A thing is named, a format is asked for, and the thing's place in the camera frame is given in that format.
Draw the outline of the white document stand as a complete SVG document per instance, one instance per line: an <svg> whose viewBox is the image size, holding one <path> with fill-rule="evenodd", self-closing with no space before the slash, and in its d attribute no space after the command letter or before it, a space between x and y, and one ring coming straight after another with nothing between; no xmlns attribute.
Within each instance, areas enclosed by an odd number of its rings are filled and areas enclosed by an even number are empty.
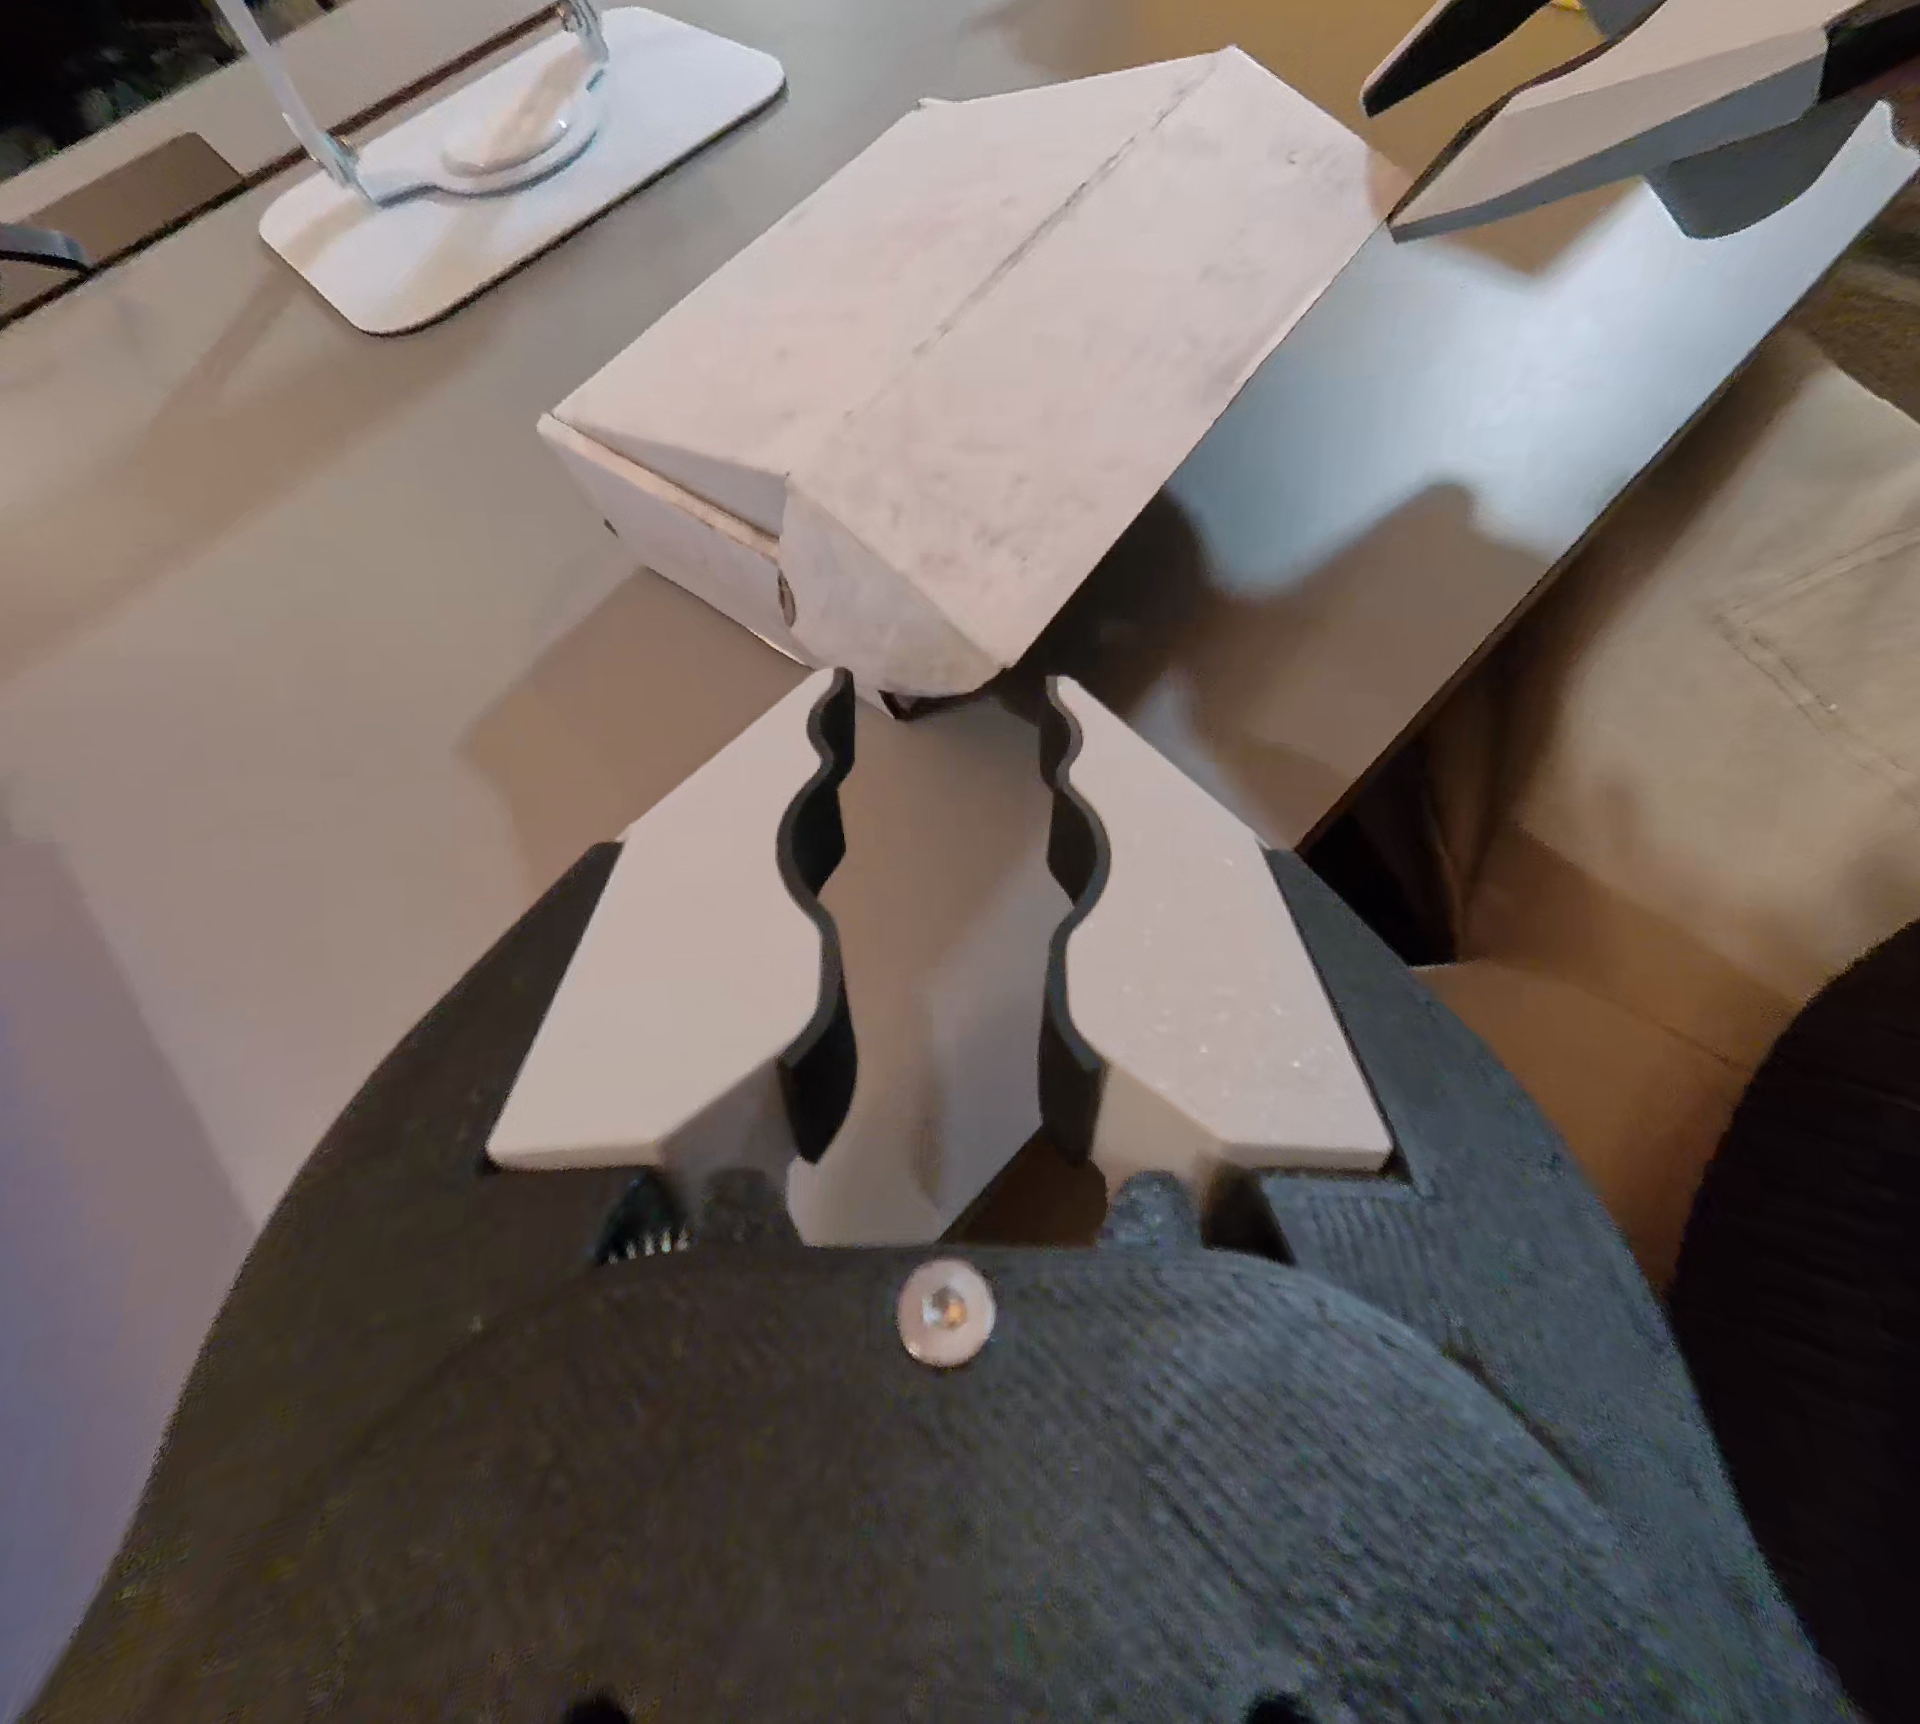
<svg viewBox="0 0 1920 1724"><path fill-rule="evenodd" d="M246 0L210 0L310 175L263 242L352 328L445 320L786 91L776 56L650 8L552 0L559 28L354 146Z"/></svg>

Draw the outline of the person's black sweater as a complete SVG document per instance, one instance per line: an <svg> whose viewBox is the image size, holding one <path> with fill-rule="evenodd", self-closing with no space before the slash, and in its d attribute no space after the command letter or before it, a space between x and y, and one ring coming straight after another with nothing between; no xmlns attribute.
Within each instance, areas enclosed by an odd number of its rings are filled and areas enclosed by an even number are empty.
<svg viewBox="0 0 1920 1724"><path fill-rule="evenodd" d="M1919 926L1741 1095L1668 1315L1741 1508L1869 1720L1919 1717Z"/></svg>

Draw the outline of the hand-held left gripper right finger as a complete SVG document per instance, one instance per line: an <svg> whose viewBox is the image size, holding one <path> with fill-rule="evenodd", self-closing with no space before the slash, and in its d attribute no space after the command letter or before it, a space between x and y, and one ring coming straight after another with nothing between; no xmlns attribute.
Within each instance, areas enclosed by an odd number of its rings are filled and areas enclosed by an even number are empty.
<svg viewBox="0 0 1920 1724"><path fill-rule="evenodd" d="M1083 684L1048 678L1044 1135L1109 1192L1200 1206L1267 1172L1373 1177L1394 1152L1260 835Z"/></svg>

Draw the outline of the grey desk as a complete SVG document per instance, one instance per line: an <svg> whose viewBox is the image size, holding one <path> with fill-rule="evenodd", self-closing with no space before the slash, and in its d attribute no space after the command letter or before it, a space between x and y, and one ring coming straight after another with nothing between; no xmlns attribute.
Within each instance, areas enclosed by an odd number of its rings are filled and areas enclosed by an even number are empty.
<svg viewBox="0 0 1920 1724"><path fill-rule="evenodd" d="M537 421L918 100L1237 46L1417 171L1586 46L1366 120L1432 0L618 0L780 104L412 335L269 251L281 182L5 329L5 1720L128 1528L249 1246L371 1072L799 678ZM1695 242L1642 186L1374 237L1062 620L1270 841L1343 809L1915 169L1883 105Z"/></svg>

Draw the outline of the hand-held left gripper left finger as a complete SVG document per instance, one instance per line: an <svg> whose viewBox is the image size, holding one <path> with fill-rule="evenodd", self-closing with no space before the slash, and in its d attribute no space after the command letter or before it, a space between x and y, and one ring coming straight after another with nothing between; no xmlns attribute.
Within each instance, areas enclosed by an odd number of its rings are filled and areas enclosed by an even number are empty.
<svg viewBox="0 0 1920 1724"><path fill-rule="evenodd" d="M784 1174L853 1110L844 952L856 691L802 678L618 835L611 875L489 1135L513 1172Z"/></svg>

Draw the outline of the white cardboard mailer box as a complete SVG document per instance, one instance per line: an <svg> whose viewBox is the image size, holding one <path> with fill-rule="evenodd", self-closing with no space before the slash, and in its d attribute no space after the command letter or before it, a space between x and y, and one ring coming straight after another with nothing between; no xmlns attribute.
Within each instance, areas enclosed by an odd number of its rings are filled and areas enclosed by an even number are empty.
<svg viewBox="0 0 1920 1724"><path fill-rule="evenodd" d="M540 416L653 571L872 703L1008 672L1408 187L1237 48L927 100Z"/></svg>

